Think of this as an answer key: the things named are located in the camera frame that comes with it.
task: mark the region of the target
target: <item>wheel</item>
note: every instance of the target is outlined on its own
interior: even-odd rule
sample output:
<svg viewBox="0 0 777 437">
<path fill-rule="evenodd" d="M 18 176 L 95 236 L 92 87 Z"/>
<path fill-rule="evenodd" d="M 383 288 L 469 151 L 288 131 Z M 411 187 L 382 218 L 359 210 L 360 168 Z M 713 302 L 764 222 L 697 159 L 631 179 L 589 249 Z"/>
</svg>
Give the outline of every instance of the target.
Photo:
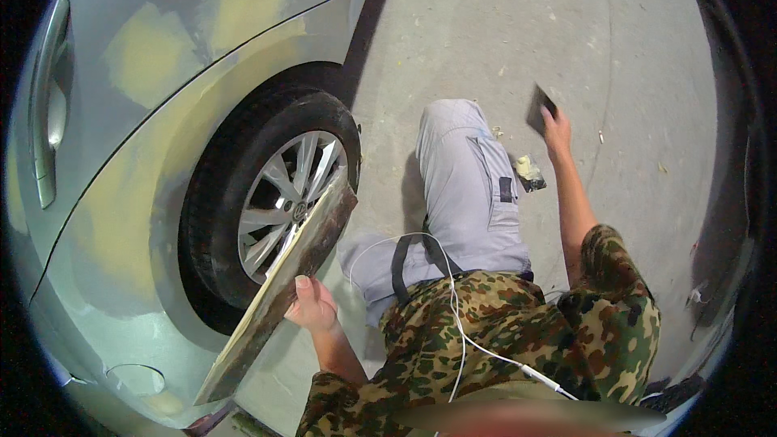
<svg viewBox="0 0 777 437">
<path fill-rule="evenodd" d="M 360 159 L 356 124 L 328 93 L 294 87 L 243 102 L 189 182 L 183 254 L 215 296 L 245 309 L 333 172 L 345 167 L 356 190 Z"/>
</svg>

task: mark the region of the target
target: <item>wheel center cap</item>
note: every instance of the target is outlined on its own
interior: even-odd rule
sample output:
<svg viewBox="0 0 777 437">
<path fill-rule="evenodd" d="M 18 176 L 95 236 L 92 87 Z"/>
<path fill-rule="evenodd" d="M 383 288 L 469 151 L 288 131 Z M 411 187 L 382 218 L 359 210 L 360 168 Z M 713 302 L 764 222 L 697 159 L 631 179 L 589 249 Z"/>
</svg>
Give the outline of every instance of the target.
<svg viewBox="0 0 777 437">
<path fill-rule="evenodd" d="M 294 218 L 295 221 L 301 221 L 303 217 L 305 217 L 305 213 L 308 211 L 308 205 L 306 205 L 304 202 L 301 202 L 297 204 L 294 208 L 294 212 L 291 214 L 291 216 Z"/>
</svg>

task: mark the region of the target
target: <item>person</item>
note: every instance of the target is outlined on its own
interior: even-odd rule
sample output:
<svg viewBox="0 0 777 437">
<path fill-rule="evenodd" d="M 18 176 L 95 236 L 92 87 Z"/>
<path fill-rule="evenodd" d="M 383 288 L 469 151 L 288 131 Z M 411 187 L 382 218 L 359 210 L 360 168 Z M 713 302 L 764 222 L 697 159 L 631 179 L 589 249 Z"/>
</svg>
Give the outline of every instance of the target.
<svg viewBox="0 0 777 437">
<path fill-rule="evenodd" d="M 462 329 L 474 342 L 529 365 L 577 399 L 635 404 L 656 354 L 660 312 L 618 232 L 590 208 L 567 116 L 542 114 L 570 288 L 557 304 L 533 283 L 514 173 L 474 102 L 438 100 L 422 113 L 416 157 L 425 224 L 454 265 Z M 384 335 L 386 363 L 371 380 L 331 293 L 315 278 L 296 279 L 286 318 L 310 331 L 321 368 L 298 435 L 406 435 L 412 429 L 394 422 L 395 412 L 452 398 L 463 341 L 448 266 L 431 256 L 433 240 L 399 250 L 381 239 L 364 235 L 338 247 L 344 274 L 364 295 L 368 324 Z M 528 380 L 516 365 L 468 345 L 455 398 L 510 382 L 539 384 Z"/>
</svg>

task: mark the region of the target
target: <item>camouflage jacket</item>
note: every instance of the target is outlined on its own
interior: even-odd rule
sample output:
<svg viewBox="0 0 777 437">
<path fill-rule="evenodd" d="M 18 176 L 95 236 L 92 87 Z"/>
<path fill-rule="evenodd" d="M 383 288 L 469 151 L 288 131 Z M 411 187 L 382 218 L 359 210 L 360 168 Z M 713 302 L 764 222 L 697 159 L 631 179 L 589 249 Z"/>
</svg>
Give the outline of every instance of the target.
<svg viewBox="0 0 777 437">
<path fill-rule="evenodd" d="M 658 345 L 660 313 L 620 235 L 599 225 L 582 248 L 583 276 L 549 305 L 514 272 L 466 272 L 455 283 L 461 323 L 473 341 L 530 365 L 580 400 L 636 403 Z M 409 287 L 411 302 L 381 319 L 386 364 L 361 387 L 313 376 L 297 435 L 406 435 L 399 409 L 447 402 L 461 362 L 449 306 L 450 278 Z M 467 348 L 457 397 L 510 380 L 519 367 Z"/>
</svg>

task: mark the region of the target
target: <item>car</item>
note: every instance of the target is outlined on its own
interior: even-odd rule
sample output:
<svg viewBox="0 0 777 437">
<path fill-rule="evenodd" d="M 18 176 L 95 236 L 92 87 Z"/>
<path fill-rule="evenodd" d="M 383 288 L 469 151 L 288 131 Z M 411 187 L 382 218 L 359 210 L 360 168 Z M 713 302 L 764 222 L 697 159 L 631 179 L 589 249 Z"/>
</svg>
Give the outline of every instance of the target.
<svg viewBox="0 0 777 437">
<path fill-rule="evenodd" d="M 333 73 L 365 0 L 51 0 L 5 144 L 5 239 L 63 381 L 184 429 L 239 317 L 344 168 Z"/>
</svg>

